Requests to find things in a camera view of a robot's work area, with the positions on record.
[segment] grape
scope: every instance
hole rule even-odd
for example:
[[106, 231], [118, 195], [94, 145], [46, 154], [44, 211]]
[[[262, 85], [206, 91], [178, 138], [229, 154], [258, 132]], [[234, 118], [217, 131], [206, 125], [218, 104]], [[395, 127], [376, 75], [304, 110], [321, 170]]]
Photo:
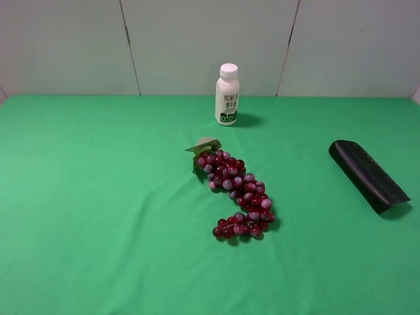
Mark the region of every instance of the grape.
[[261, 207], [263, 207], [264, 209], [268, 209], [268, 210], [270, 210], [272, 205], [273, 205], [273, 203], [272, 203], [272, 202], [271, 202], [271, 200], [269, 200], [269, 199], [264, 199], [264, 200], [261, 202]]
[[231, 238], [232, 234], [232, 230], [228, 226], [226, 228], [223, 228], [223, 236], [225, 238]]
[[224, 228], [225, 226], [228, 226], [228, 221], [226, 221], [224, 219], [220, 219], [219, 221], [217, 221], [217, 226], [220, 226], [221, 228]]
[[223, 184], [222, 185], [223, 185], [223, 188], [224, 189], [229, 190], [229, 189], [232, 188], [232, 181], [230, 179], [225, 179], [223, 181]]
[[229, 198], [232, 200], [236, 200], [239, 197], [239, 192], [237, 190], [229, 191]]
[[230, 157], [230, 158], [228, 159], [228, 164], [229, 164], [230, 166], [235, 166], [235, 164], [236, 164], [236, 158], [234, 158], [234, 157]]
[[253, 184], [252, 182], [250, 182], [249, 184], [246, 184], [245, 186], [245, 190], [247, 192], [252, 192], [254, 191], [254, 189], [255, 189], [255, 184]]
[[271, 212], [271, 217], [270, 217], [270, 219], [268, 220], [268, 222], [269, 222], [269, 223], [273, 223], [275, 220], [276, 220], [276, 215], [275, 215], [273, 212]]
[[232, 215], [231, 217], [228, 217], [228, 224], [234, 224], [236, 222], [235, 217]]
[[240, 212], [235, 213], [235, 222], [236, 223], [242, 223], [245, 220], [245, 215], [243, 215]]
[[242, 178], [240, 178], [239, 176], [234, 178], [234, 186], [235, 187], [240, 187], [242, 185]]
[[206, 161], [208, 164], [213, 165], [213, 164], [215, 163], [216, 159], [215, 159], [215, 156], [212, 156], [211, 154], [209, 154], [209, 155], [205, 158], [205, 161]]
[[196, 164], [200, 169], [203, 169], [207, 163], [205, 162], [205, 159], [203, 157], [199, 157], [196, 161]]
[[244, 225], [243, 226], [243, 234], [244, 235], [248, 235], [249, 234], [249, 226], [248, 225]]
[[246, 201], [251, 201], [251, 199], [253, 198], [253, 194], [252, 193], [250, 193], [250, 192], [247, 192], [245, 195], [243, 195], [243, 198], [246, 200]]
[[242, 226], [242, 225], [240, 225], [240, 224], [235, 224], [235, 226], [234, 226], [234, 233], [235, 233], [236, 235], [242, 235], [244, 232], [245, 232], [245, 231], [244, 231], [244, 229], [243, 229], [243, 226]]
[[260, 205], [261, 204], [261, 197], [259, 196], [254, 196], [254, 198], [252, 198], [251, 200], [251, 205]]
[[202, 152], [202, 153], [199, 154], [199, 156], [203, 159], [205, 159], [208, 155], [209, 155], [208, 152]]
[[204, 170], [207, 174], [209, 174], [209, 173], [211, 173], [211, 172], [213, 171], [213, 166], [211, 166], [210, 164], [207, 164], [207, 165], [203, 168], [203, 170]]
[[255, 182], [254, 174], [251, 174], [251, 173], [245, 174], [245, 181], [246, 182]]
[[246, 213], [251, 212], [251, 205], [244, 205], [242, 208]]
[[223, 234], [223, 228], [221, 228], [220, 226], [216, 226], [216, 227], [213, 229], [213, 235], [214, 235], [216, 238], [221, 237], [221, 236], [222, 236], [222, 234]]
[[245, 201], [245, 199], [244, 199], [243, 197], [239, 197], [239, 198], [236, 200], [236, 204], [237, 204], [237, 205], [239, 205], [240, 207], [243, 207], [243, 206], [245, 206], [247, 203], [246, 203], [246, 201]]
[[216, 175], [213, 178], [213, 181], [215, 182], [216, 185], [221, 185], [223, 183], [223, 177]]
[[228, 173], [232, 176], [238, 174], [238, 169], [236, 167], [228, 166]]
[[258, 225], [260, 226], [262, 231], [264, 231], [268, 228], [268, 223], [265, 222], [265, 221], [261, 221], [260, 223], [258, 223]]
[[262, 195], [265, 192], [265, 187], [263, 185], [257, 185], [257, 187], [255, 187], [255, 191], [258, 195]]
[[270, 220], [271, 212], [269, 210], [263, 209], [260, 213], [260, 216], [262, 220]]
[[254, 238], [258, 238], [258, 237], [260, 236], [260, 234], [261, 234], [261, 229], [260, 229], [260, 227], [259, 227], [258, 225], [254, 225], [254, 226], [252, 227], [252, 229], [251, 229], [250, 233], [251, 233], [251, 235], [252, 235]]
[[249, 213], [249, 217], [251, 218], [252, 221], [258, 221], [260, 219], [260, 213], [256, 211], [251, 211]]
[[223, 166], [222, 165], [218, 165], [215, 168], [215, 174], [216, 175], [222, 175], [223, 174]]
[[215, 157], [215, 164], [216, 165], [220, 165], [222, 164], [223, 160], [220, 156]]
[[235, 166], [236, 166], [237, 169], [241, 169], [242, 167], [245, 166], [245, 162], [242, 161], [241, 159], [237, 159], [236, 163], [235, 163]]
[[210, 182], [209, 182], [209, 187], [210, 187], [210, 189], [211, 189], [211, 190], [214, 190], [214, 189], [216, 189], [216, 188], [217, 188], [217, 185], [216, 185], [216, 183], [215, 183], [215, 182], [210, 181]]
[[222, 175], [223, 175], [223, 177], [229, 177], [228, 168], [223, 169]]
[[223, 159], [229, 159], [230, 158], [230, 153], [229, 152], [223, 152], [222, 157], [223, 157]]

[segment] bottle cap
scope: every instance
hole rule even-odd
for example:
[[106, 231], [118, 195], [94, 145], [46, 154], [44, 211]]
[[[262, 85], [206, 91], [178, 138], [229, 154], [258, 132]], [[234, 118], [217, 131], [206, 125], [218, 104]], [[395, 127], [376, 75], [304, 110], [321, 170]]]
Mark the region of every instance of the bottle cap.
[[235, 64], [223, 64], [220, 67], [220, 76], [223, 79], [235, 79], [238, 76], [238, 66]]

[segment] black object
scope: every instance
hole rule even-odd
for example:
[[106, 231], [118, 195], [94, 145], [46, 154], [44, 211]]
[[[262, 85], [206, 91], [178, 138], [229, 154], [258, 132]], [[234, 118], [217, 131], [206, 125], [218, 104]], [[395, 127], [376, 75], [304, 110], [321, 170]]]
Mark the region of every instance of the black object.
[[376, 213], [410, 200], [399, 185], [357, 143], [337, 140], [329, 147], [328, 152]]

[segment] bottle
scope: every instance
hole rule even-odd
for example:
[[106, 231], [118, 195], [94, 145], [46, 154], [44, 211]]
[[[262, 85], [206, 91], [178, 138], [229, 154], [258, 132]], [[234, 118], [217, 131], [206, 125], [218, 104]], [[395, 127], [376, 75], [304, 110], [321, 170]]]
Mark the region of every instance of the bottle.
[[233, 125], [236, 121], [239, 103], [238, 66], [223, 64], [220, 78], [216, 83], [216, 120], [223, 126]]

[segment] green tablecloth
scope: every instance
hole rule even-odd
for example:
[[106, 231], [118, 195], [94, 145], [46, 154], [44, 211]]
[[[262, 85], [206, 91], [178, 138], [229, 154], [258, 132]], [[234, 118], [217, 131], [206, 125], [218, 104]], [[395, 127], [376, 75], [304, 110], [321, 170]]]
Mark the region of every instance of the green tablecloth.
[[[408, 99], [14, 96], [0, 108], [0, 314], [419, 314], [420, 108]], [[217, 137], [281, 225], [217, 241], [237, 208], [184, 149]], [[412, 199], [378, 216], [327, 150], [358, 142]]]

